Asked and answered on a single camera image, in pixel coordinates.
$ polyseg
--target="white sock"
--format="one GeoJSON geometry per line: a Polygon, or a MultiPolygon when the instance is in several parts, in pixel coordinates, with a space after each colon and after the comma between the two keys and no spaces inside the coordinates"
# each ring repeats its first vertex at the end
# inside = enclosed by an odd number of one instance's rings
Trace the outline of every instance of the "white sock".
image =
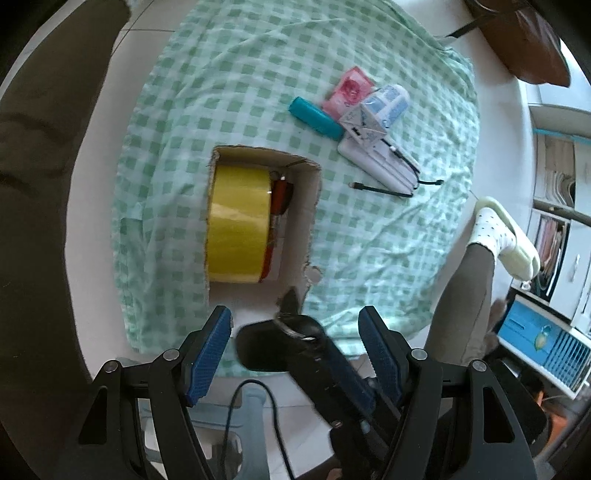
{"type": "Polygon", "coordinates": [[[468,241],[470,244],[479,244],[490,250],[496,262],[499,254],[515,248],[517,239],[492,208],[484,207],[476,214],[476,224],[468,241]]]}

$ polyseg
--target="gray pants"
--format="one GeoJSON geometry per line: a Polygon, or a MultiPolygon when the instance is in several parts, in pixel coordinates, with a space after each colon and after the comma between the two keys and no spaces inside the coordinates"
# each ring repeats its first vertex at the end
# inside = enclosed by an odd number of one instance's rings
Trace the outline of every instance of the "gray pants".
{"type": "MultiPolygon", "coordinates": [[[[33,52],[0,100],[0,447],[10,452],[0,476],[6,478],[26,478],[23,458],[39,477],[52,477],[90,382],[64,263],[66,207],[74,161],[128,18],[123,0],[87,0],[33,52]]],[[[484,248],[467,249],[427,339],[435,358],[461,363],[482,341],[493,266],[484,248]]],[[[325,478],[327,469],[319,468],[325,478]]]]}

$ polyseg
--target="packing tape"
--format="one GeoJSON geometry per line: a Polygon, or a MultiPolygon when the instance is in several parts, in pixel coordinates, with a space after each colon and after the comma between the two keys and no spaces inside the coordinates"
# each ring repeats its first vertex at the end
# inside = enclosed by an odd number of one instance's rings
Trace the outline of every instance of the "packing tape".
{"type": "Polygon", "coordinates": [[[218,165],[211,195],[207,226],[209,280],[258,282],[269,234],[269,172],[218,165]]]}

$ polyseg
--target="screw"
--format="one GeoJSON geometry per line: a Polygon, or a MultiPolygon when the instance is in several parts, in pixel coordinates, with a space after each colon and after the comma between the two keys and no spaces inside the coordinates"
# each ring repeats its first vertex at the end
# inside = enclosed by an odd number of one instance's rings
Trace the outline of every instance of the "screw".
{"type": "Polygon", "coordinates": [[[416,360],[426,360],[427,359],[427,352],[422,348],[413,348],[413,351],[410,352],[416,360]]]}
{"type": "Polygon", "coordinates": [[[162,357],[165,360],[176,360],[178,358],[178,350],[176,348],[171,348],[170,350],[166,350],[162,357]]]}
{"type": "Polygon", "coordinates": [[[105,366],[103,367],[103,370],[105,372],[107,372],[108,374],[113,373],[115,370],[117,370],[117,367],[119,366],[119,364],[117,363],[116,360],[109,360],[105,366]]]}
{"type": "Polygon", "coordinates": [[[481,360],[474,360],[472,362],[472,368],[477,372],[486,372],[486,364],[481,360]]]}

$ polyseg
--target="white slipper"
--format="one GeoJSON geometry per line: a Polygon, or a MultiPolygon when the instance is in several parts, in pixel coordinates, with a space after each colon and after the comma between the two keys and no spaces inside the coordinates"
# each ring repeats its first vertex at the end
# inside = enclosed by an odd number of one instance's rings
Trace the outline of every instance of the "white slipper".
{"type": "Polygon", "coordinates": [[[490,208],[499,216],[505,226],[515,235],[515,245],[498,253],[499,260],[513,278],[528,281],[540,271],[540,256],[534,244],[515,223],[505,208],[492,197],[483,197],[476,202],[474,211],[490,208]]]}

